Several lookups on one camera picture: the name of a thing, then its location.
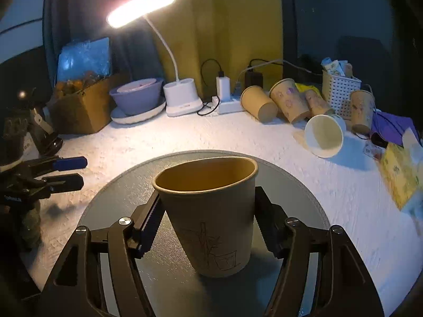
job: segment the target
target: white storage basket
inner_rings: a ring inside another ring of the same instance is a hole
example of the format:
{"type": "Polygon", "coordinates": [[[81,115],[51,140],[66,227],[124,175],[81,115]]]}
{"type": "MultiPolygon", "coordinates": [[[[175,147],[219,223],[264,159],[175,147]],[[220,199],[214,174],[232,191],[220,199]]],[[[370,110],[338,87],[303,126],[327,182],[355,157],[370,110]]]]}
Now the white storage basket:
{"type": "Polygon", "coordinates": [[[350,94],[360,87],[358,78],[329,75],[323,71],[323,98],[345,120],[351,119],[350,94]]]}

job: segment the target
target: paper cup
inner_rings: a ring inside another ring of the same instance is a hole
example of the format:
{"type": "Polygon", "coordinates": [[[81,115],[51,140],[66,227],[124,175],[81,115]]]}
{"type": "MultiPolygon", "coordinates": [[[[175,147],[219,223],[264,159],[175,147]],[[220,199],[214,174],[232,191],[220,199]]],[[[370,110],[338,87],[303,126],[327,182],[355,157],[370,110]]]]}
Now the paper cup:
{"type": "Polygon", "coordinates": [[[305,91],[304,96],[312,116],[335,113],[331,106],[329,106],[329,104],[323,100],[323,98],[319,96],[314,90],[305,91]]]}
{"type": "Polygon", "coordinates": [[[272,121],[278,107],[259,86],[250,86],[241,95],[241,106],[262,123],[272,121]]]}
{"type": "Polygon", "coordinates": [[[345,121],[339,115],[317,115],[305,126],[305,142],[312,153],[326,159],[341,150],[345,132],[345,121]]]}
{"type": "Polygon", "coordinates": [[[158,190],[193,268],[209,277],[242,270],[251,254],[255,177],[247,157],[214,157],[158,174],[158,190]]]}
{"type": "Polygon", "coordinates": [[[311,115],[307,103],[301,97],[291,78],[277,82],[270,89],[270,98],[278,105],[291,124],[311,115]]]}
{"type": "Polygon", "coordinates": [[[350,94],[352,130],[364,135],[369,134],[373,120],[374,96],[365,90],[350,94]]]}

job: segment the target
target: white lamp base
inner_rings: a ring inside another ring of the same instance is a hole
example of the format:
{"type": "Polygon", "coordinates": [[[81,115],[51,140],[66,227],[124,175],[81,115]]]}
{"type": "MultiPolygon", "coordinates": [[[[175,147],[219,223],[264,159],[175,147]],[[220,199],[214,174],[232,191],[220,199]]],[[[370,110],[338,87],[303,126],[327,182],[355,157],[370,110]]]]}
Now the white lamp base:
{"type": "Polygon", "coordinates": [[[168,116],[181,116],[199,111],[203,102],[198,97],[193,78],[170,82],[164,85],[166,113],[168,116]]]}
{"type": "Polygon", "coordinates": [[[182,106],[166,106],[166,113],[168,114],[168,116],[181,116],[184,114],[197,112],[201,110],[202,106],[203,102],[200,98],[198,98],[196,101],[184,104],[182,106]]]}

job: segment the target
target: blue plastic bag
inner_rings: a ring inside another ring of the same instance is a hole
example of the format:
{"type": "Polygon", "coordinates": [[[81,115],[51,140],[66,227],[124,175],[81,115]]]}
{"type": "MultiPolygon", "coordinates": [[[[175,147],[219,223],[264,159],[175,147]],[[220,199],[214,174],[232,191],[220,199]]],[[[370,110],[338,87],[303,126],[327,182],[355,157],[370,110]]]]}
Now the blue plastic bag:
{"type": "Polygon", "coordinates": [[[56,81],[77,80],[87,71],[109,76],[111,60],[109,38],[94,42],[71,43],[63,47],[59,55],[56,81]]]}

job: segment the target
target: desk lamp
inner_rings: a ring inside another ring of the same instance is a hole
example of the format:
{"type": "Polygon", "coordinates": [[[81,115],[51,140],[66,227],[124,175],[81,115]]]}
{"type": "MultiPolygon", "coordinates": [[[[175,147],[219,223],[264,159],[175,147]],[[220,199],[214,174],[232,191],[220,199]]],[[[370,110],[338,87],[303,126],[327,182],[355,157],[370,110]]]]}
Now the desk lamp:
{"type": "Polygon", "coordinates": [[[131,0],[112,11],[107,16],[107,22],[113,28],[122,27],[135,19],[143,17],[151,26],[164,47],[171,56],[175,68],[176,81],[164,85],[164,96],[166,97],[166,113],[168,116],[180,116],[200,110],[203,102],[198,97],[197,89],[193,78],[179,80],[178,66],[168,44],[162,35],[148,18],[147,14],[159,8],[173,3],[175,0],[131,0]]]}

